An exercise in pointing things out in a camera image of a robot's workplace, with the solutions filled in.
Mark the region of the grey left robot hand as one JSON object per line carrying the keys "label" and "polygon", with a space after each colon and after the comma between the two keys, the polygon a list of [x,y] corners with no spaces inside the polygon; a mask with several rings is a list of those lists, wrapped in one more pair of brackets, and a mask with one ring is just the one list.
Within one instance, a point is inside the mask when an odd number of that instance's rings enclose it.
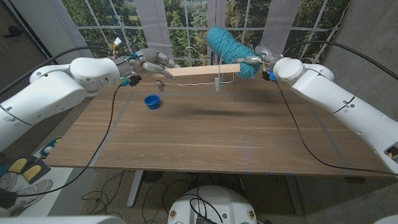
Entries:
{"label": "grey left robot hand", "polygon": [[138,73],[158,73],[166,78],[175,80],[176,77],[167,71],[168,68],[180,68],[170,57],[159,52],[156,49],[140,49],[136,52],[138,64],[136,72]]}

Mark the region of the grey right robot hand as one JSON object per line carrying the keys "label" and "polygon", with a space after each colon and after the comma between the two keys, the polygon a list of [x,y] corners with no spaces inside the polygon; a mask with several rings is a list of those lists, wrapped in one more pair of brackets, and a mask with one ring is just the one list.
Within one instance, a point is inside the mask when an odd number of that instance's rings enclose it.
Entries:
{"label": "grey right robot hand", "polygon": [[277,63],[283,56],[271,52],[267,47],[258,45],[254,49],[255,56],[235,58],[231,63],[245,63],[248,65],[259,65],[261,63]]}

